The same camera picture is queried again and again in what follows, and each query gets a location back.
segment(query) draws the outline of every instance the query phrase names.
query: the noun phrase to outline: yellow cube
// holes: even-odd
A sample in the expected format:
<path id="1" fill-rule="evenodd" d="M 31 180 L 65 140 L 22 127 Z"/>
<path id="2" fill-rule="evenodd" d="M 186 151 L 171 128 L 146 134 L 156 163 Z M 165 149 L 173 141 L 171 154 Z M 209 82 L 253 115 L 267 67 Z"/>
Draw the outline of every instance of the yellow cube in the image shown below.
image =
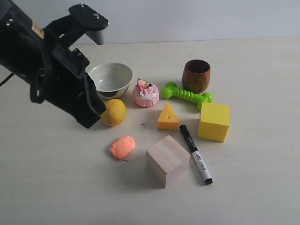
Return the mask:
<path id="1" fill-rule="evenodd" d="M 198 137 L 216 142 L 224 142 L 229 128 L 228 105 L 202 104 Z"/>

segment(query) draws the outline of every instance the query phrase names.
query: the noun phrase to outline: whiteboard marker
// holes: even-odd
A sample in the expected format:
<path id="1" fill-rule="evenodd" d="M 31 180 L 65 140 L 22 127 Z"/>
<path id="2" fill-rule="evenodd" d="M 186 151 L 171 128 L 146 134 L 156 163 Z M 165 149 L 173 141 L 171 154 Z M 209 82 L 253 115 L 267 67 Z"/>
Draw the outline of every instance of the whiteboard marker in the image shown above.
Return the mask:
<path id="1" fill-rule="evenodd" d="M 192 152 L 193 158 L 197 164 L 197 167 L 200 170 L 200 173 L 205 181 L 206 184 L 211 184 L 212 183 L 212 177 L 210 175 L 210 172 L 208 171 L 202 157 L 200 156 L 200 153 L 197 149 L 197 147 L 195 146 L 195 143 L 191 137 L 191 135 L 188 132 L 187 126 L 186 125 L 181 125 L 180 126 L 180 131 L 183 134 L 184 139 L 187 142 L 187 145 L 189 147 L 189 149 Z"/>

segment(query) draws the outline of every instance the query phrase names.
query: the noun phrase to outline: yellow lemon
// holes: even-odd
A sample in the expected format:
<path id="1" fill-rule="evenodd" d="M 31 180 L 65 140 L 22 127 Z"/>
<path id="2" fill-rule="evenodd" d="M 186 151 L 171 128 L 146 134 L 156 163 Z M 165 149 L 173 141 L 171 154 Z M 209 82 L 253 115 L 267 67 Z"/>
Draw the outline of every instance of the yellow lemon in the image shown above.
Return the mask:
<path id="1" fill-rule="evenodd" d="M 111 99 L 106 102 L 106 111 L 101 115 L 104 123 L 109 126 L 119 125 L 126 117 L 126 106 L 119 99 Z"/>

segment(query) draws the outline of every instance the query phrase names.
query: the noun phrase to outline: brown wooden cup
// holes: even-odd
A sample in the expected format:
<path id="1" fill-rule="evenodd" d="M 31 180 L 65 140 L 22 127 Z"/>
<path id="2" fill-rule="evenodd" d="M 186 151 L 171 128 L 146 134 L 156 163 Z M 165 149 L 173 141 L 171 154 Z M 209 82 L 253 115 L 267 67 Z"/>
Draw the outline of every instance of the brown wooden cup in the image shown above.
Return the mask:
<path id="1" fill-rule="evenodd" d="M 204 60 L 190 60 L 186 63 L 182 75 L 184 90 L 200 94 L 210 83 L 210 65 Z"/>

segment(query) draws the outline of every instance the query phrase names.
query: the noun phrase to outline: green dog toy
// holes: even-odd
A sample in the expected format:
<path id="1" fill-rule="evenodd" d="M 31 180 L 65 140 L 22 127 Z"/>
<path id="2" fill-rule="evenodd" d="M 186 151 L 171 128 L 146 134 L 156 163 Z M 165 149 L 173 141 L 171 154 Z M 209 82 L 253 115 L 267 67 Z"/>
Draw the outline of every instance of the green dog toy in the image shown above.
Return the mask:
<path id="1" fill-rule="evenodd" d="M 187 100 L 189 102 L 193 102 L 197 104 L 197 109 L 201 111 L 202 103 L 213 102 L 213 95 L 211 93 L 203 93 L 202 95 L 195 94 L 183 89 L 177 88 L 177 85 L 175 82 L 170 81 L 166 84 L 165 88 L 163 89 L 162 95 L 164 98 L 169 99 L 172 96 Z"/>

